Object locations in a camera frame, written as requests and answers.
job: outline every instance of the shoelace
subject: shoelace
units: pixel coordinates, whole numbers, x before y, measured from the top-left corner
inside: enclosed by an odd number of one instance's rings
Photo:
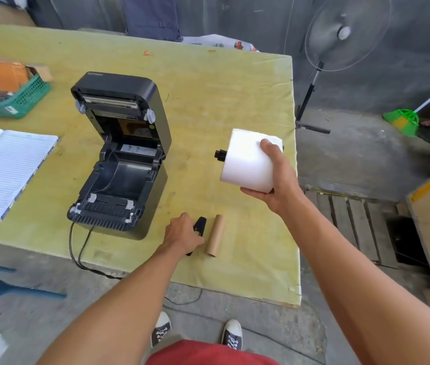
[[[161,330],[161,331],[157,331],[157,332],[156,332],[156,338],[157,338],[158,340],[163,339],[164,335],[165,335],[167,332],[168,332],[168,328],[164,328],[164,329],[163,329],[163,330]]]
[[[231,335],[229,335],[229,337],[227,338],[227,346],[230,347],[231,349],[236,350],[238,344],[239,344],[239,341],[233,338]]]

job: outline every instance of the black printer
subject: black printer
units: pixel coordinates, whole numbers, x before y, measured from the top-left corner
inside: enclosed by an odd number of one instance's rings
[[[156,84],[88,72],[71,92],[105,144],[67,217],[96,232],[143,239],[168,179],[163,160],[171,145]]]

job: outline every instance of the hand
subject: hand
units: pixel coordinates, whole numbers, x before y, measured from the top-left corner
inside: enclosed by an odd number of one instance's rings
[[[172,252],[177,258],[193,252],[197,246],[205,242],[203,237],[193,231],[193,225],[194,222],[188,213],[171,219],[171,223],[166,227],[163,243],[158,250]]]
[[[261,140],[261,149],[273,162],[274,191],[264,193],[241,187],[240,190],[247,195],[258,198],[267,203],[271,211],[281,216],[285,212],[292,195],[301,193],[298,177],[291,167],[290,161],[283,155],[278,145],[268,140]]]

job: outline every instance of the shoe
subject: shoe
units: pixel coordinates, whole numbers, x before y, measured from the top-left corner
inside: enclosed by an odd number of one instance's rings
[[[162,311],[157,319],[156,327],[151,333],[151,347],[154,347],[161,342],[161,339],[163,339],[166,333],[170,330],[171,320],[169,320],[168,314]]]
[[[222,344],[234,350],[242,350],[242,326],[236,319],[230,319],[225,324]]]

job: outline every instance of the concrete floor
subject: concrete floor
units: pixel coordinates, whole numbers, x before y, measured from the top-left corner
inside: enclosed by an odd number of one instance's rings
[[[332,133],[298,131],[302,185],[399,200],[430,175],[429,146],[401,136],[381,118],[309,109],[303,120],[330,128]],[[0,334],[9,343],[2,365],[34,364],[79,313],[115,284],[77,269],[69,260],[1,245],[0,265],[18,270],[0,273],[7,282],[68,294],[64,301],[13,294],[0,297]],[[420,299],[422,289],[430,287],[428,276],[383,269]],[[298,309],[204,290],[193,304],[175,306],[165,300],[165,310],[176,330],[212,343],[218,341],[224,322],[237,318],[246,329],[244,350],[282,365],[358,364],[304,258],[302,291]],[[185,303],[199,294],[199,288],[171,284],[167,297]]]

